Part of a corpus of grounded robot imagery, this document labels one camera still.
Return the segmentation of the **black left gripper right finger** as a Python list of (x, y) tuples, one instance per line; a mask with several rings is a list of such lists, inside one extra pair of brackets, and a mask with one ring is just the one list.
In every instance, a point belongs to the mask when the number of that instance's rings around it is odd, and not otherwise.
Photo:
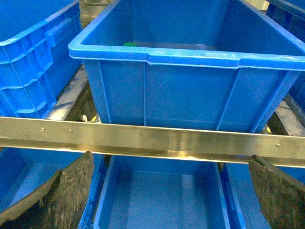
[(260, 209), (273, 229), (303, 229), (305, 227), (305, 185), (253, 155), (248, 162)]

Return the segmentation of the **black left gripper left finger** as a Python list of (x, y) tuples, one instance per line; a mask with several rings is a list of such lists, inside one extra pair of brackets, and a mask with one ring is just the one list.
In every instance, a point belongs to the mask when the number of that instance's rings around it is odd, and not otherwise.
[(76, 229), (89, 198), (93, 154), (82, 154), (0, 214), (2, 229)]

